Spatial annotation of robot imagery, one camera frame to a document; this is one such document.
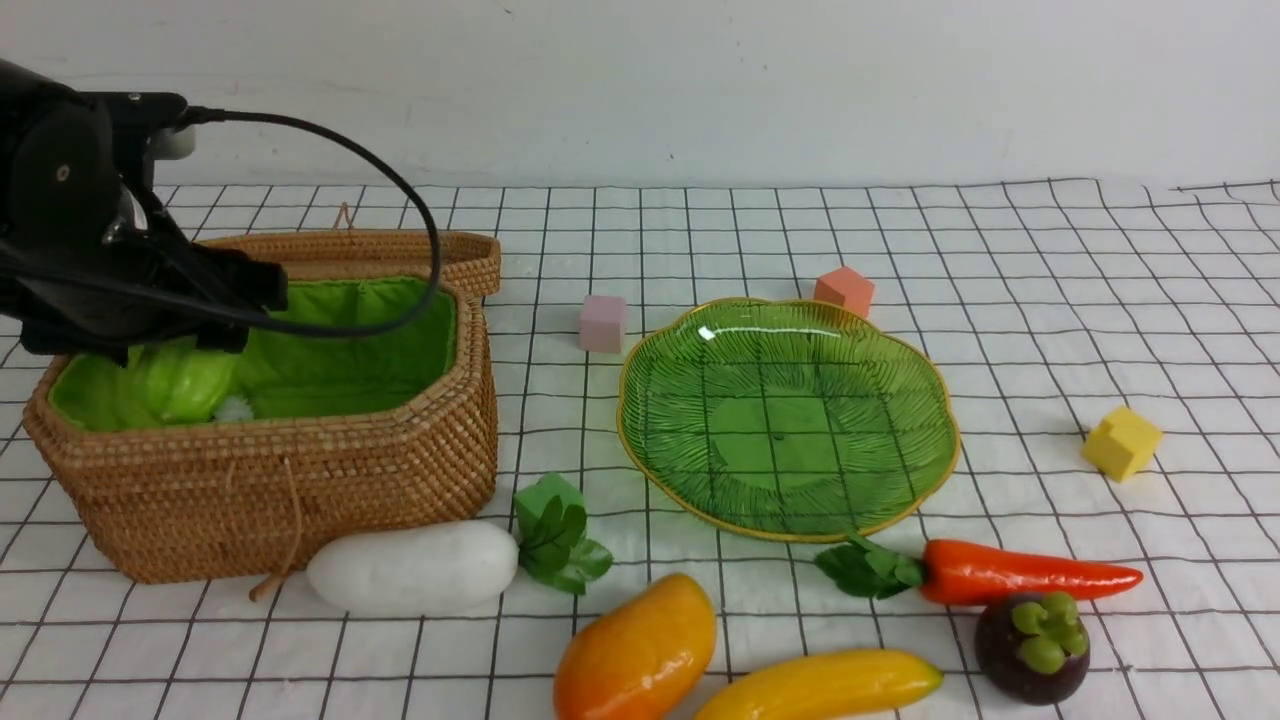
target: white radish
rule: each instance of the white radish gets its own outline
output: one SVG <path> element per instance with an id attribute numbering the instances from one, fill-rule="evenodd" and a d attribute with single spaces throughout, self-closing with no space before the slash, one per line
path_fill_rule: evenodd
<path id="1" fill-rule="evenodd" d="M 325 602 L 352 615 L 452 615 L 500 596 L 520 561 L 511 533 L 484 520 L 338 538 L 307 564 Z"/>

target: orange cube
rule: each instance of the orange cube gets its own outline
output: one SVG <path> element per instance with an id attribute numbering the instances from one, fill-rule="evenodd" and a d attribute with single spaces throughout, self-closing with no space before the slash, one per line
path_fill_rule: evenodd
<path id="1" fill-rule="evenodd" d="M 870 315 L 874 293 L 876 283 L 844 265 L 818 278 L 813 288 L 814 300 L 840 305 L 863 319 Z"/>

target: foam block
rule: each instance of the foam block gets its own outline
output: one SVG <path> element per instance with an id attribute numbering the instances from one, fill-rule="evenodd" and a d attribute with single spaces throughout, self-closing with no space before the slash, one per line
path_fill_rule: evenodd
<path id="1" fill-rule="evenodd" d="M 1151 462 L 1164 432 L 1128 407 L 1116 407 L 1093 428 L 1083 455 L 1103 475 L 1123 482 Z"/>
<path id="2" fill-rule="evenodd" d="M 588 352 L 622 352 L 627 301 L 613 295 L 588 295 L 579 315 L 577 342 Z"/>
<path id="3" fill-rule="evenodd" d="M 874 293 L 876 283 L 844 265 L 818 278 L 818 284 L 813 288 L 814 300 L 840 305 L 863 319 L 872 313 Z"/>

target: green fabric lining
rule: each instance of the green fabric lining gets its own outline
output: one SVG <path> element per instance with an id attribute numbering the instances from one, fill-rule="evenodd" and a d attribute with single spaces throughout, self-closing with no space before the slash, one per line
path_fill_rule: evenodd
<path id="1" fill-rule="evenodd" d="M 410 310 L 424 290 L 421 279 L 408 277 L 294 282 L 289 309 L 273 316 L 324 325 L 381 323 Z M 449 372 L 456 340 L 457 304 L 445 292 L 436 293 L 407 327 L 371 338 L 312 340 L 252 331 L 223 397 L 243 396 L 257 419 L 390 410 Z M 136 366 L 78 356 L 50 389 L 50 405 L 90 432 L 161 425 L 142 393 L 122 391 L 145 384 L 137 373 Z"/>

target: mangosteen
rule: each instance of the mangosteen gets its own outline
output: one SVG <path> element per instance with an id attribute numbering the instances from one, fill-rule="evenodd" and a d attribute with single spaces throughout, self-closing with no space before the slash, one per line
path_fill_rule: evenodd
<path id="1" fill-rule="evenodd" d="M 1064 592 L 1019 593 L 978 618 L 978 667 L 1005 694 L 1028 705 L 1071 697 L 1089 670 L 1089 633 Z"/>

